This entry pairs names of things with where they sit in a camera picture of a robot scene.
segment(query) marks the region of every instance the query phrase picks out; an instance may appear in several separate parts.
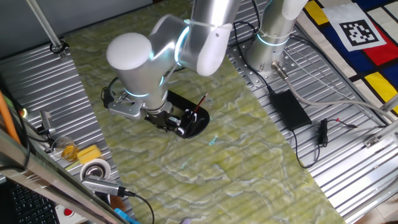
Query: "metal rod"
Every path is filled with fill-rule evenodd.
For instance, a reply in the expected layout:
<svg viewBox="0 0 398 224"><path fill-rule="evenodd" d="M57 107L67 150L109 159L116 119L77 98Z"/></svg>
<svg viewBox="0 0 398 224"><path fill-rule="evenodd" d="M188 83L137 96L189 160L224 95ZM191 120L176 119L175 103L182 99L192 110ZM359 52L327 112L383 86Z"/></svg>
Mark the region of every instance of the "metal rod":
<svg viewBox="0 0 398 224"><path fill-rule="evenodd" d="M48 35L51 43L54 45L55 48L62 47L60 40L58 39L57 35L55 34L54 30L51 28L50 23L46 19L43 11L41 10L40 6L37 4L36 0L26 0L30 8L32 9L33 13L35 14L37 20L39 20L40 24L42 25L45 33Z"/></svg>
<svg viewBox="0 0 398 224"><path fill-rule="evenodd" d="M388 112L392 109L394 109L396 106L398 106L398 94L396 94L394 97L392 97L387 103L382 105L380 109Z"/></svg>

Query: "gray cable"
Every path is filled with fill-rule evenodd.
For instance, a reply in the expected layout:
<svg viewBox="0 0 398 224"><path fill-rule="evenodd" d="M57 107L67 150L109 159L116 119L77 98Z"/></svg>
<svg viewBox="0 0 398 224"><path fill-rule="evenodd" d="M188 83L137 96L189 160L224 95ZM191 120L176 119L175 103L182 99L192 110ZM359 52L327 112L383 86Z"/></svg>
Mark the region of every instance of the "gray cable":
<svg viewBox="0 0 398 224"><path fill-rule="evenodd" d="M394 118L392 118L389 114L387 114L385 111L380 110L380 108L375 107L373 105L370 105L369 103L365 103L362 101L356 101L356 100L338 100L338 101L331 101L331 102L312 102L312 101L308 101L304 98L302 98L294 89L293 85L291 84L291 82L289 81L289 79L285 80L287 86L290 88L290 90L292 91L292 93L303 103L306 103L308 105L313 105L313 106L329 106L329 105L339 105L339 104L357 104L357 105L362 105L368 108L373 109L374 111L379 112L380 114L382 114L383 116L385 116L387 119L389 119L392 123L395 121Z"/></svg>

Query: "black plastic object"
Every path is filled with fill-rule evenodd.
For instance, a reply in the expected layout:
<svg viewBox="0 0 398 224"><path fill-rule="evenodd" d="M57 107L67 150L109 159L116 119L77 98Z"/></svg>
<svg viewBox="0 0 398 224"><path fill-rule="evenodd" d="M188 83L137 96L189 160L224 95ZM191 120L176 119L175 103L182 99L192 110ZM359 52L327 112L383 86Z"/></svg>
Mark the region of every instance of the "black plastic object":
<svg viewBox="0 0 398 224"><path fill-rule="evenodd" d="M184 133L178 130L176 131L182 138L190 139L197 136L210 122L210 116L207 110L199 107L194 114L193 111L197 105L170 90L167 95L167 101L173 104L174 107L184 111L184 114L179 118L181 120L180 128L184 130Z"/></svg>
<svg viewBox="0 0 398 224"><path fill-rule="evenodd" d="M281 93L272 92L269 99L289 131L312 124L311 119L290 90Z"/></svg>
<svg viewBox="0 0 398 224"><path fill-rule="evenodd" d="M9 179L0 184L0 223L59 224L55 204Z"/></svg>

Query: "black keyboard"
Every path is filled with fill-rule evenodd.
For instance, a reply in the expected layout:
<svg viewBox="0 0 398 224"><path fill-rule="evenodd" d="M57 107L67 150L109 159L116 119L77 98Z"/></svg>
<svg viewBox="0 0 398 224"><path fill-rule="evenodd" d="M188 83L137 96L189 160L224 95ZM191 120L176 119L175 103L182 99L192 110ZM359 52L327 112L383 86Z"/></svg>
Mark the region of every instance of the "black keyboard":
<svg viewBox="0 0 398 224"><path fill-rule="evenodd" d="M13 207L14 210L14 214L12 211L4 214L10 216L10 223L59 224L54 203L49 199L10 181L1 184L0 191L2 198L8 199L6 202L8 207Z"/></svg>

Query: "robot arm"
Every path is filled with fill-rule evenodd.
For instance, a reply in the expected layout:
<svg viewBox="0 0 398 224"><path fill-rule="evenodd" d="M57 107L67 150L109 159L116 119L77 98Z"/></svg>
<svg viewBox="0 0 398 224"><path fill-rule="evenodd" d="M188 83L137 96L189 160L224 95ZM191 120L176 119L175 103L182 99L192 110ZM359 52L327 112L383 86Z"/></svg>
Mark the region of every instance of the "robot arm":
<svg viewBox="0 0 398 224"><path fill-rule="evenodd" d="M306 1L271 0L264 11L268 16L263 16L261 30L263 36L269 36L269 41L276 41L276 44L264 45L261 37L254 41L254 45L259 46L249 50L253 57L248 57L248 63L256 70L264 69L265 63L271 69L272 62L281 58L274 54L282 52L283 44L289 38L286 32L292 30ZM108 47L106 58L134 103L126 106L112 102L108 105L109 110L130 118L139 118L144 112L146 120L156 127L175 131L184 138L200 133L206 128L208 113L202 108L194 111L194 103L167 91L164 83L168 76L165 74L177 65L203 76L215 73L223 61L240 3L241 0L196 0L189 20L166 15L148 38L137 33L115 38ZM185 115L172 116L173 106L185 111Z"/></svg>

